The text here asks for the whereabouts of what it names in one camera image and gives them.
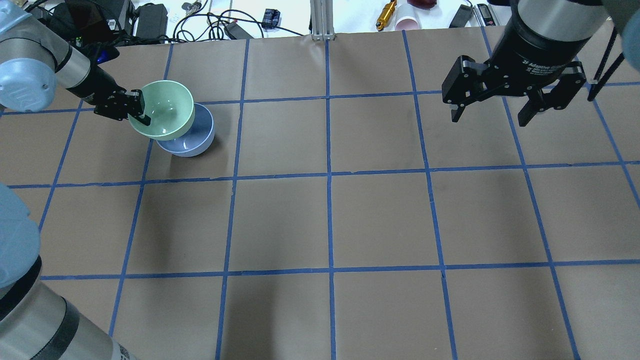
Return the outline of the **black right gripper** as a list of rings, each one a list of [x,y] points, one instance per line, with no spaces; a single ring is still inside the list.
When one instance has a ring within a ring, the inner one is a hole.
[[[442,102],[457,123],[471,104],[501,95],[528,101],[518,113],[525,127],[536,114],[563,110],[586,83],[578,52],[608,17],[601,0],[492,0],[511,16],[486,63],[460,55],[442,82]],[[558,79],[549,92],[546,87]]]

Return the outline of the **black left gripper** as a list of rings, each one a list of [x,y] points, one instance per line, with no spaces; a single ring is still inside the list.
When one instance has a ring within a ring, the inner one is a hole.
[[[141,89],[126,91],[97,64],[93,64],[87,76],[75,86],[75,95],[94,106],[94,113],[99,116],[123,121],[129,115],[143,126],[151,125],[151,117],[145,114],[146,103]]]

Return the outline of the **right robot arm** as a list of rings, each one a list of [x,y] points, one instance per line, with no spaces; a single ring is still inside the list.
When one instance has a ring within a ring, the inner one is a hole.
[[[586,83],[575,57],[608,18],[622,38],[622,53],[639,68],[639,2],[637,0],[495,0],[511,16],[493,53],[483,63],[460,55],[442,83],[442,101],[451,120],[494,96],[527,97],[518,113],[524,127],[536,114],[562,110]]]

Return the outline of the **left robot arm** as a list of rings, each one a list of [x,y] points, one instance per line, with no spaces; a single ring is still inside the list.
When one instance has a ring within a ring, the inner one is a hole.
[[[5,109],[45,110],[61,87],[94,106],[99,116],[151,125],[141,89],[119,86],[96,60],[9,0],[0,5],[0,32],[0,102]]]

